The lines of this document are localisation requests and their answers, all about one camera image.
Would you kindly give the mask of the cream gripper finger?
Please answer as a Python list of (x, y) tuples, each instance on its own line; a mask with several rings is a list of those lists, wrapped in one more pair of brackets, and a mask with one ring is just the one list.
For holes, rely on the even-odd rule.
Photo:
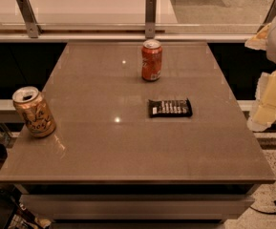
[(276, 71), (262, 73), (247, 120), (253, 132), (263, 132), (276, 121)]
[(258, 31), (254, 36), (249, 38), (244, 45), (252, 50), (266, 50), (267, 35), (271, 24), (265, 25), (260, 31)]

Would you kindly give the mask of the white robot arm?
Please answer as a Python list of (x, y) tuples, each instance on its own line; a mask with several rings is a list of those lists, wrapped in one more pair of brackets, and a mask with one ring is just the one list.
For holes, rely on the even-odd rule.
[[(276, 16), (244, 45), (253, 50), (263, 50), (266, 58), (276, 64)], [(276, 121), (276, 70), (261, 73), (247, 120), (247, 127), (253, 132), (263, 132)]]

